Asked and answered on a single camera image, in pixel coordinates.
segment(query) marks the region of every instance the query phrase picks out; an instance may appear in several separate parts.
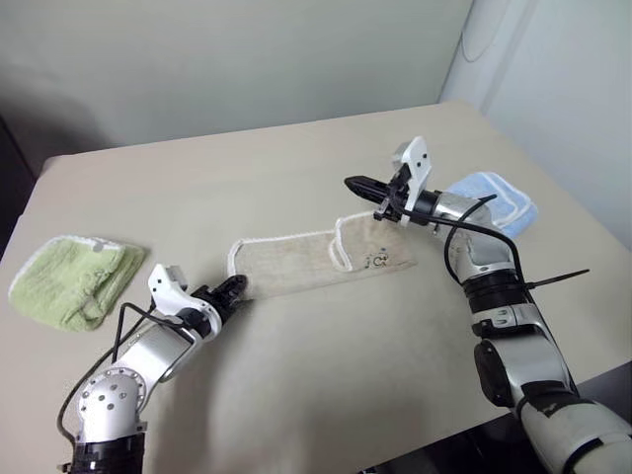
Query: light green washcloth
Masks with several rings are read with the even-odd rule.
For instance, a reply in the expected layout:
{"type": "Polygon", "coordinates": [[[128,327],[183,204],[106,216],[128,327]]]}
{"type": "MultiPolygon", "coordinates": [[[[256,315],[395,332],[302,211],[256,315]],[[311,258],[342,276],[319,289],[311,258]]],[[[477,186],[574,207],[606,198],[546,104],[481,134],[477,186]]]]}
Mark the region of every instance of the light green washcloth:
{"type": "Polygon", "coordinates": [[[46,242],[9,288],[25,316],[66,331],[97,328],[145,257],[139,247],[71,235],[46,242]]]}

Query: white wall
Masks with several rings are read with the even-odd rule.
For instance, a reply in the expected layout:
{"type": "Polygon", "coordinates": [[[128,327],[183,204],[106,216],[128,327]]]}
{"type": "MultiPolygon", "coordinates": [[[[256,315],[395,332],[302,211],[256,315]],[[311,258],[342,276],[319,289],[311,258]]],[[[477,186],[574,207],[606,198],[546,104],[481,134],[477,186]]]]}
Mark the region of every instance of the white wall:
{"type": "Polygon", "coordinates": [[[435,103],[471,0],[3,0],[32,159],[435,103]]]}
{"type": "Polygon", "coordinates": [[[459,49],[442,99],[478,107],[632,249],[630,4],[476,0],[503,19],[473,10],[465,51],[484,52],[459,49]]]}

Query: table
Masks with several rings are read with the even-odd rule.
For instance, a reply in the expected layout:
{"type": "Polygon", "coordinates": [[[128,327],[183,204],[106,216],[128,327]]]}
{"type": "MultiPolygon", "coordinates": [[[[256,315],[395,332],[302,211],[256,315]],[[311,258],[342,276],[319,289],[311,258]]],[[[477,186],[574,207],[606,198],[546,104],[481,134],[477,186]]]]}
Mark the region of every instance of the table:
{"type": "MultiPolygon", "coordinates": [[[[151,250],[121,301],[144,304],[160,262],[192,287],[219,283],[230,245],[331,228],[366,210],[343,178],[387,179],[389,156],[423,135],[432,189],[495,171],[539,204],[517,239],[528,278],[586,276],[534,296],[578,382],[632,358],[630,254],[473,109],[446,103],[61,156],[48,161],[0,266],[8,285],[58,234],[151,250]]],[[[424,229],[402,272],[247,304],[175,380],[155,391],[145,472],[355,472],[505,413],[484,398],[461,289],[424,229]]],[[[111,343],[55,331],[0,299],[3,472],[69,459],[54,417],[74,380],[111,343]]]]}

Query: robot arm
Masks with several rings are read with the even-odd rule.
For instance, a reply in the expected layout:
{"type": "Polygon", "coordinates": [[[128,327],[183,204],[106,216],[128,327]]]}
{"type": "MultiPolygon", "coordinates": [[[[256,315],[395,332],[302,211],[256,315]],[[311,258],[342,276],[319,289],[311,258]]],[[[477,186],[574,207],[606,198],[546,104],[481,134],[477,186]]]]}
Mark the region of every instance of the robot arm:
{"type": "Polygon", "coordinates": [[[186,294],[179,268],[155,267],[149,289],[156,309],[171,322],[133,334],[120,358],[115,349],[114,362],[86,379],[77,406],[82,428],[66,471],[141,472],[146,424],[140,412],[158,383],[171,379],[217,337],[246,284],[244,276],[232,276],[214,290],[203,286],[186,294]]]}
{"type": "Polygon", "coordinates": [[[626,472],[632,427],[579,396],[529,294],[537,283],[524,282],[517,249],[494,226],[483,199],[427,191],[431,162],[421,137],[403,144],[393,162],[397,172],[388,185],[363,176],[345,183],[379,204],[376,219],[428,226],[444,242],[448,270],[468,298],[472,330],[481,338],[474,360],[485,396],[521,420],[550,472],[626,472]]]}

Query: blue towel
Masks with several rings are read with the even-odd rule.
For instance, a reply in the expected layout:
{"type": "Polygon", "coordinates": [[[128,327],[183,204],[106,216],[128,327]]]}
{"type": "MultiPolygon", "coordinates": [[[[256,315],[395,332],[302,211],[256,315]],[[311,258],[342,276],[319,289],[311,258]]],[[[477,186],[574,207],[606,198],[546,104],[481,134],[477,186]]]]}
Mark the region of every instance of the blue towel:
{"type": "Polygon", "coordinates": [[[537,207],[531,198],[496,173],[474,173],[454,183],[447,191],[467,198],[497,195],[487,202],[487,206],[494,225],[510,238],[516,237],[537,217],[537,207]]]}

